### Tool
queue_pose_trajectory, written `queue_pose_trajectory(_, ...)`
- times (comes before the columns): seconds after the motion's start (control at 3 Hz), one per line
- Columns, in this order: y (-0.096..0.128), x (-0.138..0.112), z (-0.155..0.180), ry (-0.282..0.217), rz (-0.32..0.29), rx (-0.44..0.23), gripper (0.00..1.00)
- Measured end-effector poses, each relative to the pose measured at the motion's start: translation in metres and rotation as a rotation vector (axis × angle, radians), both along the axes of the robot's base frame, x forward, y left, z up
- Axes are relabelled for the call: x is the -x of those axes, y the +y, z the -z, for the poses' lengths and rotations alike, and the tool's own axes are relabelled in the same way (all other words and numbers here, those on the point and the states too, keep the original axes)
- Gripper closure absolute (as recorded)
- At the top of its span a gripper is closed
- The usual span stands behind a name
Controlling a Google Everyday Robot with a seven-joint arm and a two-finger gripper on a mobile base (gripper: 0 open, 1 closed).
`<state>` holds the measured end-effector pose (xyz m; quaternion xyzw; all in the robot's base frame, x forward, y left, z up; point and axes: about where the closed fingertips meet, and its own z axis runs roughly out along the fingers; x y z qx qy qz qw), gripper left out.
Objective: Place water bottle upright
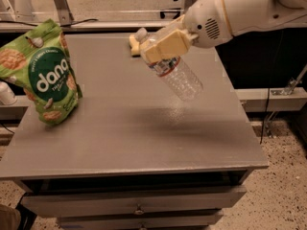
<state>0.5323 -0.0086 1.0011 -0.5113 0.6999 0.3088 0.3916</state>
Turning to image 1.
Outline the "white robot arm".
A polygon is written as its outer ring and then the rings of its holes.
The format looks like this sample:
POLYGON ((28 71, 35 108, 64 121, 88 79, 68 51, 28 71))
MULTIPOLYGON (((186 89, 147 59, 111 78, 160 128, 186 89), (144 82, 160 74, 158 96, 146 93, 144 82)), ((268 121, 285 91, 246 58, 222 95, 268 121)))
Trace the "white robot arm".
POLYGON ((198 0, 186 13, 140 44, 148 63, 174 58, 192 46, 211 48, 249 32, 306 25, 307 0, 198 0))

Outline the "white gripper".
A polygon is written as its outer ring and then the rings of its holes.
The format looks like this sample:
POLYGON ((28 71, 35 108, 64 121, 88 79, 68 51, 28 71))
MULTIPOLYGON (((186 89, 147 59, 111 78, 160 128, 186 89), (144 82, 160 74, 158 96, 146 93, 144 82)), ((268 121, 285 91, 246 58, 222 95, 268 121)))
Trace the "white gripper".
POLYGON ((141 43, 140 55, 147 63, 155 63, 186 54, 192 44, 211 48, 232 38, 224 0, 198 0, 185 15, 141 43))

